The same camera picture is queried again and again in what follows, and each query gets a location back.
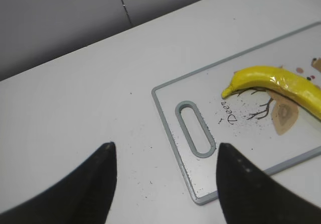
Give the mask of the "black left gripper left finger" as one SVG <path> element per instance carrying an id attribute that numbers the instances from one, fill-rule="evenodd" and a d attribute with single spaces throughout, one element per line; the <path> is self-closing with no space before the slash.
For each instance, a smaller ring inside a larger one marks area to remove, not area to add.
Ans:
<path id="1" fill-rule="evenodd" d="M 104 143 L 55 185 L 1 213 L 1 223 L 105 223 L 116 184 L 116 146 Z"/>

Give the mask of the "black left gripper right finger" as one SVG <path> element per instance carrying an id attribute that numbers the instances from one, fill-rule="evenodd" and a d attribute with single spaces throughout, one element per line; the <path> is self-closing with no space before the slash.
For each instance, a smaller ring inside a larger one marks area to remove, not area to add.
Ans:
<path id="1" fill-rule="evenodd" d="M 229 143 L 219 146 L 216 184 L 226 223 L 320 223 L 320 207 L 273 180 Z"/>

